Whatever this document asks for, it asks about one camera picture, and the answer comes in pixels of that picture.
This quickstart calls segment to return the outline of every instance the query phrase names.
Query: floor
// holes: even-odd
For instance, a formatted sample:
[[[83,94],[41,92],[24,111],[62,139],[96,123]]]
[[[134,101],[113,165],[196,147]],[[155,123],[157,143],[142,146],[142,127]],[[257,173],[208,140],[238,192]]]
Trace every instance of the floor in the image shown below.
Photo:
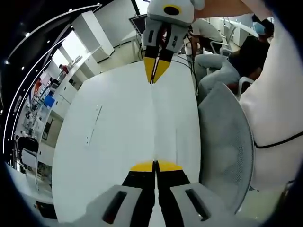
[[[231,44],[231,48],[233,51],[239,49],[235,44]],[[133,57],[132,45],[131,43],[126,43],[121,47],[115,48],[115,52],[112,54],[111,58],[102,61],[99,65],[103,71],[111,70],[138,61],[139,54],[140,53],[138,53],[136,57]],[[258,221],[266,220],[274,210],[282,191],[283,188],[263,192],[249,191],[237,216],[242,218],[253,218]]]

